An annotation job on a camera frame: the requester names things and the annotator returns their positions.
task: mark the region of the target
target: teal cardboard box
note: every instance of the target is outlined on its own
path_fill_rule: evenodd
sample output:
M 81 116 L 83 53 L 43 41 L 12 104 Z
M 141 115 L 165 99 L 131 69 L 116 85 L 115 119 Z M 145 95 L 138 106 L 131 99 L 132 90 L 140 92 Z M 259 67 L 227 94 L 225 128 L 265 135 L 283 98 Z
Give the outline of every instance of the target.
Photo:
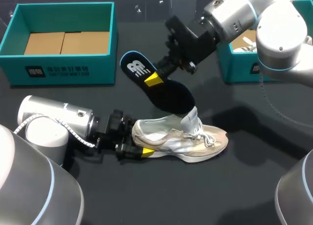
M 72 33 L 70 36 L 106 32 L 107 50 L 95 54 L 25 55 L 31 34 L 55 32 Z M 50 42 L 42 51 L 53 47 L 54 42 Z M 60 46 L 65 43 L 64 37 Z M 114 84 L 116 48 L 113 2 L 18 4 L 0 44 L 0 67 L 14 86 Z
M 313 0 L 296 0 L 293 5 L 307 23 L 308 35 L 313 37 Z M 223 79 L 226 83 L 258 82 L 260 80 L 256 52 L 233 52 L 232 44 L 218 45 L 217 51 Z M 265 76 L 264 80 L 273 81 Z

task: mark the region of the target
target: robotic arm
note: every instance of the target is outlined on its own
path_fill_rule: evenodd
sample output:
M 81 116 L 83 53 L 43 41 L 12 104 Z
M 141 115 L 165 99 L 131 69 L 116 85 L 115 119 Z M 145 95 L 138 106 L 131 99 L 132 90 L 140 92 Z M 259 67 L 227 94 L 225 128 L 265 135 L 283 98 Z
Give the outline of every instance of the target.
M 185 26 L 174 16 L 166 27 L 170 51 L 156 64 L 159 81 L 177 67 L 194 73 L 218 43 L 231 43 L 255 28 L 262 73 L 313 88 L 313 46 L 306 43 L 306 23 L 291 0 L 213 0 L 199 22 Z M 312 172 L 313 151 L 279 181 L 275 207 L 283 225 L 313 224 Z
M 165 25 L 170 50 L 156 64 L 161 80 L 178 67 L 194 73 L 217 44 L 231 43 L 247 29 L 256 28 L 262 72 L 313 87 L 313 67 L 308 61 L 313 47 L 305 43 L 307 26 L 291 0 L 213 0 L 200 21 L 185 26 L 173 16 Z

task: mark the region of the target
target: black table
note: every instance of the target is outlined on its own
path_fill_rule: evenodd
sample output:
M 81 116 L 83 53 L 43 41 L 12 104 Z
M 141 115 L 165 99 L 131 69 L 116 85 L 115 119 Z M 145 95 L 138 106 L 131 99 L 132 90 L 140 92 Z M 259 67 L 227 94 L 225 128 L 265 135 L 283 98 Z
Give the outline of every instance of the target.
M 120 20 L 118 31 L 118 60 L 128 50 L 141 51 L 152 61 L 167 52 L 162 22 Z M 171 78 L 194 94 L 204 124 L 229 132 L 228 149 L 196 164 L 174 157 L 119 162 L 110 152 L 102 163 L 90 163 L 75 152 L 69 172 L 84 192 L 83 225 L 278 225 L 275 187 L 312 149 L 311 130 L 278 117 L 258 84 L 224 84 L 216 54 L 203 61 L 194 75 L 178 70 Z M 279 110 L 313 124 L 311 89 L 282 83 L 267 83 L 266 89 Z M 27 95 L 91 108 L 102 121 L 113 109 L 139 119 L 167 115 L 118 67 L 116 83 L 108 87 L 11 88 L 0 70 L 0 124 L 16 128 L 18 108 Z

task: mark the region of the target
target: sneaker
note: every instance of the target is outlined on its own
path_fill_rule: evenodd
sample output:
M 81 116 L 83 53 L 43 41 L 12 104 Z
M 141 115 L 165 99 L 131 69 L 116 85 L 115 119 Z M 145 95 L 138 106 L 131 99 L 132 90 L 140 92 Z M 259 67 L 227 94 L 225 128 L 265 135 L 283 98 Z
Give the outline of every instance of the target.
M 172 155 L 189 163 L 210 159 L 228 144 L 225 131 L 202 124 L 196 107 L 184 118 L 138 120 L 132 136 L 137 146 L 155 151 L 151 157 Z
M 256 43 L 254 43 L 253 41 L 251 41 L 249 38 L 247 37 L 243 37 L 243 40 L 249 44 L 249 46 L 245 46 L 245 47 L 241 47 L 241 48 L 237 48 L 234 50 L 234 52 L 257 52 L 256 49 Z

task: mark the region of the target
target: box logo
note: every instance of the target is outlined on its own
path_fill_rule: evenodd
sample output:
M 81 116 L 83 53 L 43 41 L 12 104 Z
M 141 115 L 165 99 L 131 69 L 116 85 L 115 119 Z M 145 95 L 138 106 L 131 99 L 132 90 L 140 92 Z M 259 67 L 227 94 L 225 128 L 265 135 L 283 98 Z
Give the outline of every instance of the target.
M 25 66 L 30 77 L 45 77 L 43 67 L 41 66 Z
M 254 63 L 252 65 L 250 74 L 259 74 L 259 73 L 260 73 L 260 65 L 259 65 L 259 63 Z

